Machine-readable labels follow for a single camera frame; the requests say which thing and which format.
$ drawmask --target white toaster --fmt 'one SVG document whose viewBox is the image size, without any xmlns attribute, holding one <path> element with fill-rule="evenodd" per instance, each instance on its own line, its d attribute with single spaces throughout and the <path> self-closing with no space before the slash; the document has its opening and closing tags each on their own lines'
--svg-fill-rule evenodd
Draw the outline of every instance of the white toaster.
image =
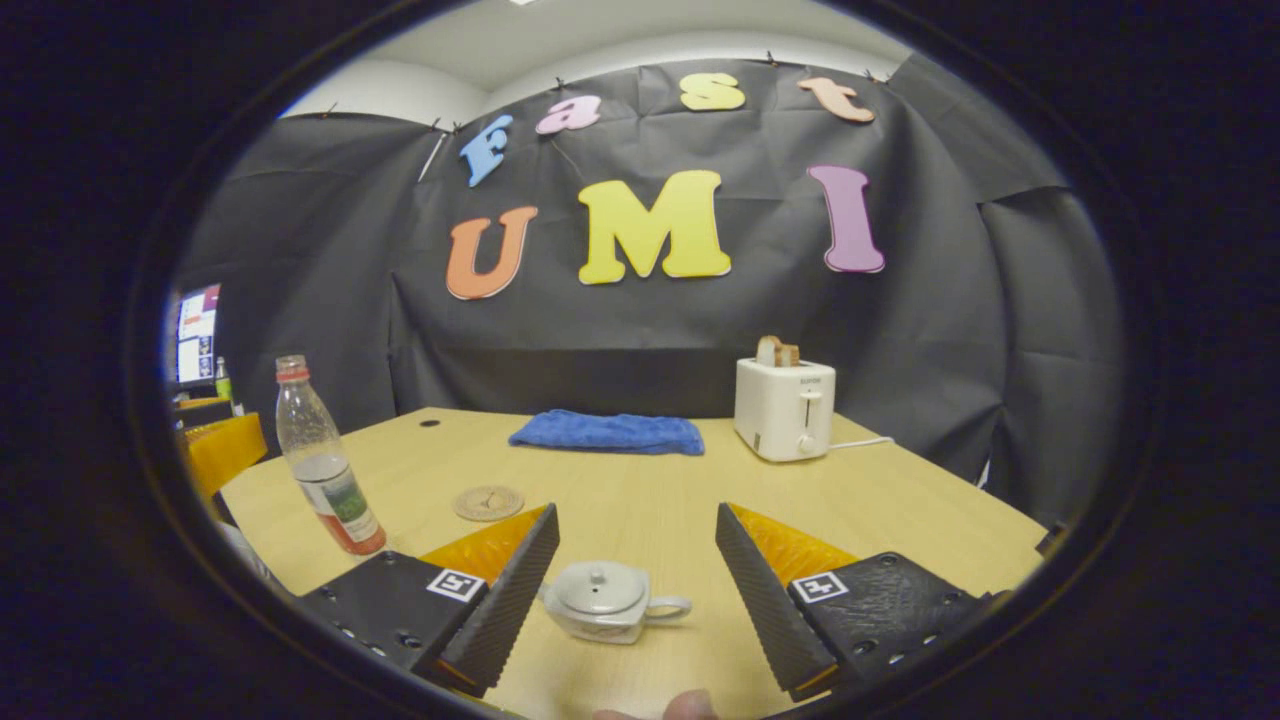
<svg viewBox="0 0 1280 720">
<path fill-rule="evenodd" d="M 817 363 L 773 368 L 737 361 L 733 429 L 772 462 L 822 457 L 831 445 L 836 370 Z"/>
</svg>

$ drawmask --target black fabric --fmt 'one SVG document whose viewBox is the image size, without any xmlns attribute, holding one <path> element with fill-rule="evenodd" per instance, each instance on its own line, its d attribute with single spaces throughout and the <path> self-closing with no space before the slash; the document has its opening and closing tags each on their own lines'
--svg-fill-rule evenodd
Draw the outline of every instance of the black fabric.
<svg viewBox="0 0 1280 720">
<path fill-rule="evenodd" d="M 687 110 L 678 82 L 695 72 L 732 74 L 746 104 Z M 796 87 L 808 77 L 852 87 L 877 119 L 835 117 Z M 535 135 L 550 105 L 588 94 L 603 99 L 599 122 Z M 460 150 L 502 114 L 515 118 L 504 160 L 471 188 Z M 250 409 L 274 406 L 271 359 L 305 352 L 344 432 L 426 405 L 730 416 L 733 361 L 777 334 L 837 369 L 837 411 L 970 480 L 992 459 L 989 489 L 1047 525 L 1080 506 L 1107 459 L 1124 357 L 1101 240 L 1052 163 L 1009 127 L 919 60 L 888 85 L 742 60 L 609 73 L 477 118 L 444 138 L 420 182 L 439 137 L 428 128 L 289 118 L 228 178 L 179 282 L 224 283 L 218 346 Z M 823 264 L 831 224 L 814 164 L 869 178 L 882 272 Z M 620 179 L 650 206 L 692 169 L 721 174 L 732 270 L 671 278 L 659 260 L 648 278 L 628 265 L 618 283 L 581 284 L 579 191 Z M 453 297 L 452 228 L 493 222 L 485 272 L 498 217 L 525 205 L 538 217 L 513 281 Z"/>
<path fill-rule="evenodd" d="M 390 118 L 274 124 L 215 193 L 175 282 L 221 282 L 216 347 L 275 438 L 275 357 L 305 354 L 340 432 L 396 415 L 387 256 L 440 133 Z"/>
</svg>

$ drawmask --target power cord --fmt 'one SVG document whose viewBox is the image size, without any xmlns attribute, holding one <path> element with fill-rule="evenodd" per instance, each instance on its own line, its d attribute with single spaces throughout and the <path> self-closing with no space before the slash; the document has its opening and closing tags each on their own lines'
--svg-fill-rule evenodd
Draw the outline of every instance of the power cord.
<svg viewBox="0 0 1280 720">
<path fill-rule="evenodd" d="M 837 447 L 863 447 L 865 445 L 879 445 L 882 442 L 892 442 L 897 445 L 891 437 L 878 437 L 872 439 L 860 439 L 858 442 L 837 442 L 836 445 L 828 445 L 828 450 L 836 450 Z"/>
</svg>

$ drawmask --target white wall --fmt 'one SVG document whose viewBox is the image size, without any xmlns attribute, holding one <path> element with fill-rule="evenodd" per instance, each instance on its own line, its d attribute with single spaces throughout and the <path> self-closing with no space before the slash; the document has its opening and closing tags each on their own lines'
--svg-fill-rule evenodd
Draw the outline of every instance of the white wall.
<svg viewBox="0 0 1280 720">
<path fill-rule="evenodd" d="M 422 124 L 440 118 L 442 128 L 481 114 L 489 94 L 458 78 L 396 60 L 356 60 L 302 96 L 280 117 L 305 113 L 370 113 Z"/>
<path fill-rule="evenodd" d="M 764 59 L 765 50 L 786 63 L 801 63 L 861 74 L 870 70 L 886 79 L 910 55 L 905 46 L 886 46 L 881 37 L 877 54 L 818 42 L 804 37 L 762 32 L 694 32 L 625 42 L 566 58 L 531 70 L 486 92 L 448 73 L 398 60 L 356 60 L 302 96 L 280 117 L 305 113 L 370 113 L 440 127 L 470 122 L 530 95 L 566 82 L 649 63 L 704 58 Z"/>
<path fill-rule="evenodd" d="M 822 65 L 863 74 L 870 70 L 886 79 L 911 54 L 905 45 L 879 36 L 879 53 L 869 54 L 842 45 L 818 42 L 804 37 L 763 32 L 691 32 L 625 42 L 538 68 L 524 77 L 494 90 L 479 114 L 497 110 L 508 102 L 556 87 L 556 78 L 572 82 L 613 70 L 649 63 L 700 60 L 704 58 L 750 58 L 763 60 L 764 53 L 786 63 Z"/>
</svg>

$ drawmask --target hand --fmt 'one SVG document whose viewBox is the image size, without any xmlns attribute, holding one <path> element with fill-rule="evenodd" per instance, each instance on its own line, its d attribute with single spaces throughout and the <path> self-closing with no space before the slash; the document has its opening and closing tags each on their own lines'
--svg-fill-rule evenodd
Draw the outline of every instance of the hand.
<svg viewBox="0 0 1280 720">
<path fill-rule="evenodd" d="M 617 710 L 596 710 L 591 720 L 640 720 Z M 712 696 L 704 689 L 686 691 L 672 698 L 662 720 L 719 720 L 712 710 Z"/>
</svg>

